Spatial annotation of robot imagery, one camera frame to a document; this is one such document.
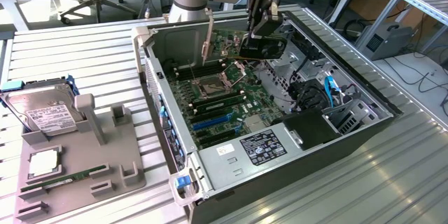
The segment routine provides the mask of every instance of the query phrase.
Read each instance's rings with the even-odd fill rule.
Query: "pcie slot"
[[[215,142],[219,140],[223,140],[224,138],[230,137],[230,136],[235,136],[238,134],[238,130],[236,129],[231,129],[228,131],[224,131],[214,136],[206,137],[199,139],[200,144],[208,144],[210,142]]]
[[[190,119],[191,123],[198,123],[206,120],[210,120],[212,118],[216,118],[219,116],[224,116],[228,114],[230,111],[223,111],[223,110],[218,110],[218,111],[212,111],[211,113],[207,114],[202,114],[195,116],[192,119]]]
[[[208,120],[206,122],[194,124],[194,131],[199,131],[199,130],[202,130],[202,129],[207,128],[207,127],[211,127],[211,126],[214,126],[216,124],[220,124],[220,123],[227,123],[232,119],[232,114],[234,113],[230,113],[226,116],[222,116],[222,117],[215,118],[212,120]]]

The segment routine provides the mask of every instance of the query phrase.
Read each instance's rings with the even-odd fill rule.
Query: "ram slot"
[[[194,109],[196,109],[198,106],[211,104],[212,102],[224,100],[224,99],[231,98],[231,97],[238,97],[242,94],[244,94],[244,91],[238,91],[238,92],[234,92],[234,93],[230,93],[230,94],[220,95],[219,97],[208,98],[203,101],[192,102],[191,105],[192,105]]]
[[[212,74],[222,73],[223,70],[226,69],[224,66],[222,65],[223,63],[218,63],[216,65],[211,66],[204,66],[204,67],[196,67],[196,68],[183,68],[175,70],[176,72],[176,78],[179,81],[186,81],[191,80],[203,76],[210,76]]]
[[[231,106],[235,106],[240,103],[243,103],[246,100],[246,94],[240,94],[235,97],[230,97],[226,99],[222,99],[219,101],[207,103],[204,105],[196,106],[196,108],[194,109],[194,113],[195,115],[200,115],[203,113],[208,113],[216,110],[222,110],[224,108],[228,108]]]
[[[227,115],[228,113],[230,113],[228,110],[224,110],[224,111],[223,110],[212,111],[211,113],[195,116],[192,119],[190,119],[190,123],[198,123],[198,122],[214,119],[214,118],[216,118],[219,116]]]

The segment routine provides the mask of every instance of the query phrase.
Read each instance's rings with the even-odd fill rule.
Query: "chair leg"
[[[134,9],[131,9],[131,8],[123,6],[123,5],[118,5],[116,3],[112,3],[111,1],[102,0],[102,4],[107,5],[107,6],[111,6],[111,7],[116,8],[116,9],[120,9],[120,10],[128,12],[128,13],[132,13],[134,15],[138,14],[138,12]]]
[[[96,10],[96,22],[102,23],[100,11],[102,11],[102,2],[95,1],[95,10]]]
[[[68,9],[67,11],[64,11],[60,16],[64,17],[67,14],[71,14],[74,13],[75,11],[80,10],[82,8],[84,7],[88,7],[94,5],[94,1],[92,0],[88,0],[86,1],[84,3],[79,4],[78,6],[72,7],[71,9]]]

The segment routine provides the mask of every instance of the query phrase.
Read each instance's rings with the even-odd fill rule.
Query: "white cable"
[[[362,32],[359,31],[354,31],[354,30],[347,30],[347,31],[351,31],[354,34],[356,34],[358,36],[362,35]]]

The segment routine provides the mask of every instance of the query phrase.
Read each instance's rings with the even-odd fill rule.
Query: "hard drive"
[[[10,81],[3,85],[0,100],[28,131],[55,136],[76,130],[86,119],[75,109],[75,84],[62,79],[28,82]]]

